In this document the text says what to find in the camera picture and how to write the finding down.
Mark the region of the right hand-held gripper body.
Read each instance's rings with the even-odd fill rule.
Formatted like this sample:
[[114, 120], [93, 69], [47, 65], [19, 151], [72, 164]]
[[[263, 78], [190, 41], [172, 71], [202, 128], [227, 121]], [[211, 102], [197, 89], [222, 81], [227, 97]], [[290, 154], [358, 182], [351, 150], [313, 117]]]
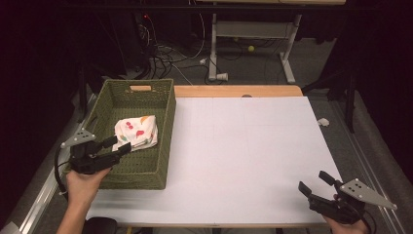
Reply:
[[308, 198], [309, 208], [342, 224], [354, 224], [362, 220], [366, 204], [391, 210], [397, 209], [395, 203], [368, 187], [358, 178], [346, 183], [341, 181], [341, 186], [336, 189], [336, 193], [338, 199], [333, 200], [327, 200], [313, 193]]

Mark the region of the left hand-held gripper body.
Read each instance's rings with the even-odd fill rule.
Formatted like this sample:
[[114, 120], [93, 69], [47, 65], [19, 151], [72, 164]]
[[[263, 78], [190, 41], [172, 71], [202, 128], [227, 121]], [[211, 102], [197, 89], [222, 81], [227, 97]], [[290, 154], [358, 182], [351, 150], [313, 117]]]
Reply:
[[76, 132], [67, 141], [60, 145], [61, 149], [70, 150], [69, 165], [70, 168], [84, 175], [92, 175], [99, 171], [112, 168], [120, 162], [118, 151], [99, 155], [98, 152], [103, 148], [102, 141], [96, 140], [96, 135], [82, 128]]

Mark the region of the white cloth with coloured print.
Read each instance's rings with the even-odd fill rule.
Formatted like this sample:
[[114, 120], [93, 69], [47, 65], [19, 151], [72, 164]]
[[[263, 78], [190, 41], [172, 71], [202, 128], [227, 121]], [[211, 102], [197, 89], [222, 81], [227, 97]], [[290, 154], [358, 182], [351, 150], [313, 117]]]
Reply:
[[112, 146], [113, 151], [128, 143], [132, 151], [150, 148], [158, 143], [155, 115], [119, 120], [114, 131], [118, 142]]

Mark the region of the green woven basket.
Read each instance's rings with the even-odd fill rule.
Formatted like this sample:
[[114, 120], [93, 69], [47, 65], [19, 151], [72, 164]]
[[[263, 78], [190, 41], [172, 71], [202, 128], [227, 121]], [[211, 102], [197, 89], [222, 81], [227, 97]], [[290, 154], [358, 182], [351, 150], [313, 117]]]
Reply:
[[[119, 120], [155, 115], [158, 126], [158, 143], [150, 148], [120, 155], [120, 162], [102, 182], [102, 189], [149, 189], [166, 187], [169, 150], [176, 99], [173, 81], [107, 80], [97, 97], [84, 128], [103, 141], [115, 135]], [[112, 147], [98, 154], [109, 153]]]

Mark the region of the person's right hand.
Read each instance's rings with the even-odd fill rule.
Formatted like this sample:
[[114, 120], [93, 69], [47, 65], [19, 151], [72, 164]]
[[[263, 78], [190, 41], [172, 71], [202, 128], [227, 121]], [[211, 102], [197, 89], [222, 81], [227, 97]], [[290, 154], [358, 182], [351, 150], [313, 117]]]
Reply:
[[369, 234], [368, 227], [361, 220], [354, 224], [342, 224], [327, 216], [324, 216], [323, 219], [329, 225], [333, 234]]

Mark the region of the person's left hand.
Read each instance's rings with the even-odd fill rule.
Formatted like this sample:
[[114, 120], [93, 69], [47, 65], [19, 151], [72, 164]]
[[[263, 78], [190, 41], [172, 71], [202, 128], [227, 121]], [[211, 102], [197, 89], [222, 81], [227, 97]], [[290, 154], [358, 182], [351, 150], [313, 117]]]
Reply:
[[68, 202], [70, 205], [90, 205], [94, 200], [102, 180], [110, 169], [105, 169], [92, 175], [79, 174], [71, 171], [66, 175], [68, 187]]

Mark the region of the black round object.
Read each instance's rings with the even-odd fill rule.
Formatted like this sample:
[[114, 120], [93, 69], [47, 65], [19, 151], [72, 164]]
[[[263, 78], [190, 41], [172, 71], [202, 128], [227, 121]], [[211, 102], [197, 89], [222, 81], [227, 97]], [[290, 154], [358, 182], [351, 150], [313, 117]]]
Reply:
[[85, 222], [82, 234], [116, 234], [118, 223], [113, 218], [92, 217]]

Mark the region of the white table cover sheet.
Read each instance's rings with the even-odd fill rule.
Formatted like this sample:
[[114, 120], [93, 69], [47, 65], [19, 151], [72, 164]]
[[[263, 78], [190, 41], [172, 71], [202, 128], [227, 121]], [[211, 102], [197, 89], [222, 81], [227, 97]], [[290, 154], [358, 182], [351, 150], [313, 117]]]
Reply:
[[181, 97], [163, 190], [101, 190], [89, 211], [124, 225], [298, 227], [323, 222], [299, 191], [339, 172], [306, 97]]

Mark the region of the black metal stand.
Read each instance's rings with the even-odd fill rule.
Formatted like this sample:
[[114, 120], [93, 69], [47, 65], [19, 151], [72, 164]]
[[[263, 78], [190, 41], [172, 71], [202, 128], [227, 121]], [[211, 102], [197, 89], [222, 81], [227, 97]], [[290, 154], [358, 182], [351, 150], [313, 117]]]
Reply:
[[320, 78], [306, 85], [301, 89], [303, 94], [312, 90], [327, 89], [328, 100], [345, 100], [344, 121], [348, 130], [353, 134], [354, 130], [354, 110], [355, 110], [355, 94], [356, 94], [356, 76], [353, 70], [347, 65], [339, 68], [332, 74], [320, 76]]

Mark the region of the aluminium rail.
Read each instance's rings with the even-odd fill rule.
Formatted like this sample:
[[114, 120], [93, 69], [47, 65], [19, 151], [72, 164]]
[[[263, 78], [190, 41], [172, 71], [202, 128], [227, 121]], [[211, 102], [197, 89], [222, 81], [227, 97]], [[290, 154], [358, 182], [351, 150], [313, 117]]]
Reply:
[[376, 229], [376, 234], [404, 234], [404, 227], [397, 216], [401, 204], [393, 198], [394, 191], [385, 175], [387, 169], [390, 173], [393, 172], [394, 164], [389, 161], [388, 148], [377, 134], [377, 129], [371, 125], [370, 120], [359, 122], [357, 114], [363, 114], [363, 111], [357, 108], [354, 116], [355, 132], [352, 134], [344, 121], [343, 105], [337, 101], [330, 101], [328, 105], [332, 112], [330, 128], [334, 130], [334, 134], [325, 130], [325, 135], [340, 175], [344, 179], [358, 177], [398, 205], [395, 211], [374, 205], [366, 206], [366, 219]]
[[90, 114], [96, 95], [87, 97], [86, 114], [81, 114], [76, 110], [69, 123], [63, 129], [63, 132], [57, 138], [56, 143], [46, 156], [44, 162], [39, 167], [35, 177], [30, 182], [25, 194], [32, 199], [30, 209], [28, 210], [22, 224], [19, 226], [21, 234], [33, 234], [38, 226], [39, 220], [44, 211], [49, 206], [55, 193], [59, 193], [59, 188], [55, 179], [55, 156], [58, 151], [57, 162], [64, 163], [69, 159], [70, 149], [61, 148], [61, 144], [80, 131], [85, 123], [85, 119]]

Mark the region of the white metal desk frame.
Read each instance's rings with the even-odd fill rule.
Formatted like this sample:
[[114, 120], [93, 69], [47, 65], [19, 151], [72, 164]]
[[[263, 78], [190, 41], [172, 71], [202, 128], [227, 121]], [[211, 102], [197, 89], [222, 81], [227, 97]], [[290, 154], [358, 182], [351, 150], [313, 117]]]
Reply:
[[281, 39], [286, 42], [286, 49], [279, 53], [282, 63], [282, 72], [288, 84], [295, 83], [289, 55], [293, 48], [302, 16], [296, 15], [289, 22], [258, 22], [258, 21], [228, 21], [218, 20], [217, 15], [212, 15], [211, 47], [209, 55], [208, 80], [216, 80], [219, 74], [217, 67], [216, 43], [218, 37], [249, 38], [249, 39]]

